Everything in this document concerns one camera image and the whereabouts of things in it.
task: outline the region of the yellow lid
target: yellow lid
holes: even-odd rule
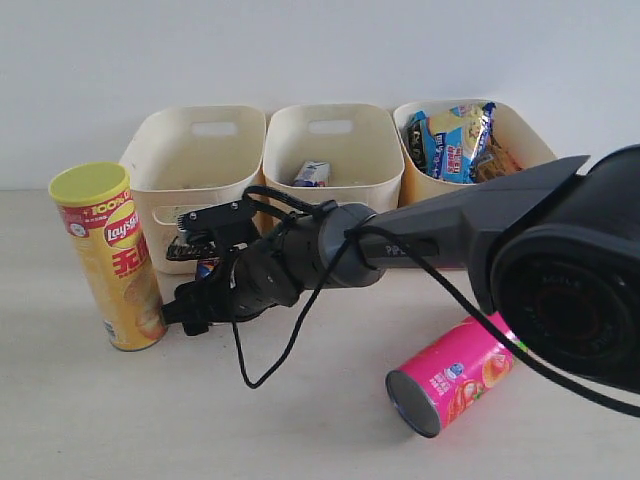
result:
[[[59,205],[83,207],[109,200],[129,186],[129,172],[119,163],[93,162],[59,173],[49,195]]]

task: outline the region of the lay's chip can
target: lay's chip can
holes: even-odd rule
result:
[[[80,257],[111,344],[147,348],[167,331],[162,296],[120,164],[87,163],[57,175],[49,195]]]

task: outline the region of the pink chip can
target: pink chip can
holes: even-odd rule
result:
[[[488,317],[507,338],[522,344],[499,314]],[[403,420],[433,438],[513,367],[513,355],[473,317],[387,374],[387,393]]]

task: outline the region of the lay's logo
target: lay's logo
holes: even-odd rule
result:
[[[118,208],[104,227],[104,238],[107,244],[116,248],[130,248],[135,245],[140,220],[133,208],[133,202],[125,202]]]

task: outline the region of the beige plastic bin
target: beige plastic bin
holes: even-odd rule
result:
[[[413,115],[423,110],[429,116],[457,105],[488,101],[493,101],[496,104],[494,136],[498,143],[513,155],[520,166],[529,168],[557,159],[556,155],[529,124],[511,107],[503,103],[487,99],[453,99],[408,103],[398,107],[393,113],[393,120],[401,138],[402,152],[405,159],[405,174],[402,179],[399,206],[409,205],[469,186],[469,184],[457,184],[431,178],[416,168],[407,151],[404,134],[404,130],[409,125]]]
[[[329,186],[291,186],[306,160],[330,162]],[[384,212],[398,206],[404,159],[387,111],[366,104],[296,105],[271,118],[263,171],[268,186],[307,202],[364,203]]]
[[[264,112],[235,105],[170,108],[142,123],[120,163],[157,270],[195,272],[195,261],[165,258],[180,214],[238,200],[247,186],[264,183],[266,125]]]

